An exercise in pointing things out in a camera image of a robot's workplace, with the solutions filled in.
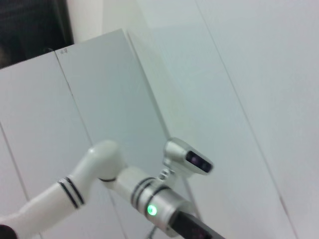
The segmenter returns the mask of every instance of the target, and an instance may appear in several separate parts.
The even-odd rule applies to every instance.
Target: black stripe
[[[142,192],[144,191],[145,188],[147,188],[149,185],[151,185],[152,182],[149,182],[147,184],[144,185],[143,189],[139,192],[137,198],[136,198],[136,201],[135,201],[135,208],[138,209],[138,205],[139,205],[139,200],[140,200],[140,197],[141,197],[141,194]]]
[[[76,193],[76,196],[78,196],[81,204],[84,204],[84,200],[82,198],[82,195],[80,194],[80,192],[78,191],[78,189],[75,187],[75,185],[73,184],[73,182],[71,181],[71,179],[69,179],[68,177],[64,178],[66,181],[68,181],[69,184],[71,184],[71,187],[73,188],[74,192]]]
[[[131,194],[131,204],[132,204],[133,207],[134,207],[134,205],[133,205],[133,200],[134,200],[134,195],[136,194],[136,191],[139,189],[139,187],[140,187],[144,182],[146,182],[146,181],[148,181],[148,180],[150,180],[150,179],[155,179],[155,178],[153,178],[153,177],[145,178],[145,179],[143,179],[141,182],[139,182],[139,183],[135,186],[135,188],[134,188],[134,190],[133,190],[133,192],[132,192],[132,194]]]
[[[112,178],[112,179],[101,179],[99,178],[102,182],[106,182],[106,183],[109,183],[109,182],[113,182],[116,180],[116,178]]]
[[[78,208],[78,205],[76,204],[76,201],[74,200],[74,198],[72,197],[72,195],[70,194],[69,190],[65,187],[64,183],[60,180],[58,181],[58,183],[61,185],[61,187],[63,188],[63,190],[65,191],[65,193],[68,195],[68,197],[70,198],[71,202],[73,203],[73,206],[75,208]]]
[[[145,204],[145,211],[144,211],[145,217],[147,217],[147,215],[148,215],[148,214],[147,214],[147,212],[148,212],[148,206],[149,206],[151,200],[153,199],[153,197],[154,197],[157,193],[159,193],[160,191],[162,191],[162,190],[164,190],[164,189],[170,189],[170,187],[167,186],[167,185],[161,185],[159,188],[157,188],[157,189],[153,192],[153,195],[150,196],[150,198],[148,199],[148,202]]]

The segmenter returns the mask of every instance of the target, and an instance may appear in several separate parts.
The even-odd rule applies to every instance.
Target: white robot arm
[[[103,141],[90,148],[75,170],[32,199],[15,214],[0,218],[1,239],[27,239],[61,221],[89,200],[93,181],[99,178],[168,236],[222,239],[219,234],[196,219],[192,204],[174,192],[176,173],[208,174],[212,163],[180,139],[172,138],[164,149],[163,170],[158,178],[135,167],[127,167],[113,141]]]

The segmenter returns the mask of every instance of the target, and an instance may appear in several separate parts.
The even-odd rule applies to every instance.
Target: camera
[[[170,138],[164,147],[164,165],[189,177],[193,173],[209,174],[213,163],[188,143],[179,138]]]

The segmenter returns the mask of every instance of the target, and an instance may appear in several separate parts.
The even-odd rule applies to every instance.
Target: green led light
[[[158,210],[156,209],[155,206],[153,206],[153,205],[148,206],[148,213],[150,215],[155,216],[157,212],[158,212]]]

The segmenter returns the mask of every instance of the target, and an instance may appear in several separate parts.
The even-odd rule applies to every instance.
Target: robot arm
[[[127,167],[115,142],[99,143],[88,150],[69,176],[32,199],[19,212],[0,218],[0,238],[26,239],[54,226],[85,205],[93,181],[99,178],[169,237],[180,234],[186,239],[223,239],[191,215],[192,204],[170,188],[176,173],[185,177],[192,173],[205,175],[212,170],[212,163],[176,138],[168,141],[164,156],[169,169],[154,178],[138,168]]]

